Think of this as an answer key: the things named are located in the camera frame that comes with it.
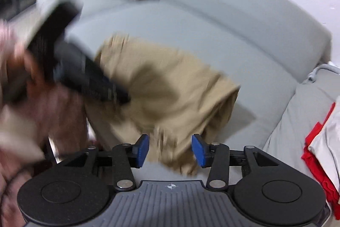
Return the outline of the person's left hand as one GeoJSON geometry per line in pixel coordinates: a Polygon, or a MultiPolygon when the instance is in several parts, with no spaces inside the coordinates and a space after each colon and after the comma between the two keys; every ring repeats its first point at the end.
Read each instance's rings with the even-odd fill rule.
{"type": "Polygon", "coordinates": [[[24,82],[26,98],[19,102],[21,110],[43,114],[58,109],[58,88],[47,84],[43,72],[37,61],[17,39],[12,26],[1,20],[1,107],[6,103],[3,100],[4,88],[20,72],[28,74],[24,82]]]}

